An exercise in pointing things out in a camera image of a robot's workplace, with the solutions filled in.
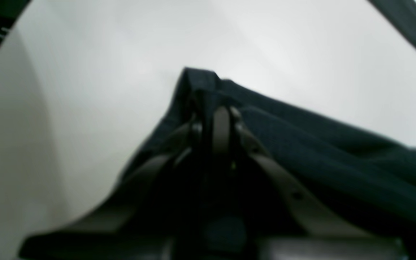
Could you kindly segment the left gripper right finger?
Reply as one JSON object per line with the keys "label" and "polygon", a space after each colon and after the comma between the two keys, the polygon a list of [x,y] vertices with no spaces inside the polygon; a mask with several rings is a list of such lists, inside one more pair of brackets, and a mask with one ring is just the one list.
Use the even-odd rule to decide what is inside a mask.
{"label": "left gripper right finger", "polygon": [[407,260],[398,238],[357,227],[280,166],[233,107],[212,118],[212,177],[241,211],[256,260]]}

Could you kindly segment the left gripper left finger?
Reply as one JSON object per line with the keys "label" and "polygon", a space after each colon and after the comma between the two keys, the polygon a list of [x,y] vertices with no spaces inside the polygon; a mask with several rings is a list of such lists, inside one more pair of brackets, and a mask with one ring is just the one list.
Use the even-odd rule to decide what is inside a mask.
{"label": "left gripper left finger", "polygon": [[106,201],[57,231],[27,238],[23,260],[170,260],[193,205],[203,125],[178,127]]}

